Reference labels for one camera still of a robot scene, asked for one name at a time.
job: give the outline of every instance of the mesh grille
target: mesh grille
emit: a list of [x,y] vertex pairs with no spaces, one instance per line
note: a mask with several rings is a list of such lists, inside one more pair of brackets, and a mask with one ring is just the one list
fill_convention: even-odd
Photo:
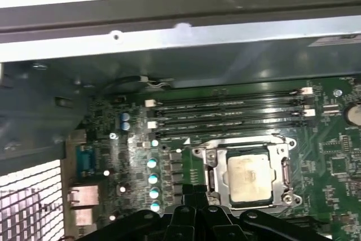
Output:
[[64,235],[60,160],[0,177],[0,241]]

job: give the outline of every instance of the electrolytic capacitor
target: electrolytic capacitor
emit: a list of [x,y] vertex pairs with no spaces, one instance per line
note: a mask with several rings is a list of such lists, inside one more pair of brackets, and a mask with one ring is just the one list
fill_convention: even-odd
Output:
[[159,189],[153,187],[149,192],[149,197],[151,197],[151,199],[157,199],[159,197]]
[[124,131],[128,131],[130,129],[130,124],[129,122],[123,122],[121,125],[120,125],[120,128]]
[[151,204],[151,210],[153,212],[158,212],[160,210],[159,202],[155,201],[154,203],[152,203]]
[[148,160],[148,163],[147,163],[147,166],[150,168],[150,169],[153,169],[157,166],[157,160],[155,158],[150,158]]
[[122,114],[120,115],[120,119],[121,119],[122,121],[129,121],[129,120],[130,120],[130,115],[129,115],[129,113],[127,113],[127,112],[122,113]]
[[148,182],[152,185],[154,185],[155,183],[158,182],[158,175],[156,175],[155,173],[154,174],[151,174],[148,178]]

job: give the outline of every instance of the cable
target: cable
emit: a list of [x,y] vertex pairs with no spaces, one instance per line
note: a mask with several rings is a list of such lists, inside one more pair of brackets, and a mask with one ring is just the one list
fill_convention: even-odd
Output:
[[126,83],[133,82],[143,82],[146,83],[148,87],[151,88],[162,88],[162,87],[170,87],[168,83],[160,82],[158,80],[150,80],[147,76],[126,76],[115,79],[114,81],[105,84],[100,90],[97,92],[96,97],[103,95],[107,90],[111,89],[115,86],[120,86]]

